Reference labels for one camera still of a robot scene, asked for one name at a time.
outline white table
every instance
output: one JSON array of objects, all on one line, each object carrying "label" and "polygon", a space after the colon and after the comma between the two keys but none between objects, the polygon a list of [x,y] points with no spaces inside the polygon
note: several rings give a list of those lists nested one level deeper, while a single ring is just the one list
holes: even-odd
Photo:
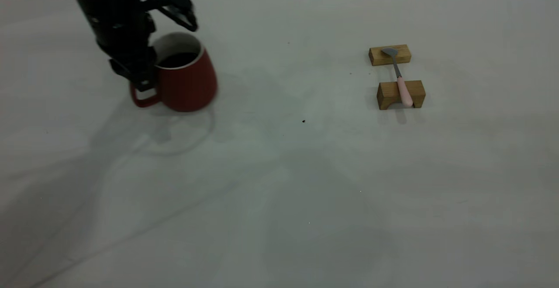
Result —
[{"label": "white table", "polygon": [[[0,1],[1,287],[559,285],[559,0],[193,1],[189,115],[74,0]],[[379,111],[403,43],[425,103]]]}]

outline spoon handle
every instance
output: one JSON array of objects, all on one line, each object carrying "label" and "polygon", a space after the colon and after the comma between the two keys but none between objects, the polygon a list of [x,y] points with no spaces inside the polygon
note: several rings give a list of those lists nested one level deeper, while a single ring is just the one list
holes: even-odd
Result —
[{"label": "spoon handle", "polygon": [[401,76],[398,76],[398,89],[400,91],[400,99],[402,99],[402,103],[408,108],[414,105],[414,101],[411,100],[410,93],[407,90],[406,82]]}]

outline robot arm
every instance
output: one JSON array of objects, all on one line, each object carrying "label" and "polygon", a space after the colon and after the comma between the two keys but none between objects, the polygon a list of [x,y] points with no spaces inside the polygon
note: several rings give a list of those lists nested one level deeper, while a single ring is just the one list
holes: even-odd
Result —
[{"label": "robot arm", "polygon": [[157,9],[190,31],[196,31],[190,0],[77,0],[110,66],[139,91],[155,86],[156,54],[148,46],[155,24],[148,11]]}]

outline coffee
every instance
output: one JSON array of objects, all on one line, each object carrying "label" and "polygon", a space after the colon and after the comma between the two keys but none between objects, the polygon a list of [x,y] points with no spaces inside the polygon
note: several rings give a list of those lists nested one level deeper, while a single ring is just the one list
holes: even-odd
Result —
[{"label": "coffee", "polygon": [[175,55],[171,55],[170,57],[167,57],[166,59],[161,61],[158,64],[158,66],[166,67],[168,69],[172,69],[174,67],[181,67],[194,61],[197,56],[198,56],[197,53],[192,53],[192,52],[178,53]]}]

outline mug rim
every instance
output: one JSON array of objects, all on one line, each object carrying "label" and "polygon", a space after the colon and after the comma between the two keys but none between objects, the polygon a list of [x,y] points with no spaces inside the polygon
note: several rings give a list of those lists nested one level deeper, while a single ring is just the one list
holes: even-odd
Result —
[{"label": "mug rim", "polygon": [[202,41],[200,41],[200,39],[198,39],[195,35],[191,35],[190,33],[184,33],[184,32],[172,32],[172,33],[168,33],[167,35],[163,35],[160,38],[156,39],[154,42],[154,45],[157,43],[157,41],[164,39],[165,37],[171,37],[172,35],[187,35],[188,37],[192,37],[194,38],[194,40],[197,41],[197,43],[200,45],[200,51],[198,51],[198,55],[196,56],[195,59],[193,59],[192,61],[190,61],[189,63],[186,63],[185,65],[181,65],[178,67],[163,67],[160,66],[158,64],[155,64],[155,67],[157,67],[158,69],[184,69],[185,67],[189,67],[190,65],[193,65],[195,63],[197,63],[202,56],[204,55],[204,52],[206,51],[206,48],[204,47],[204,45],[202,44]]}]

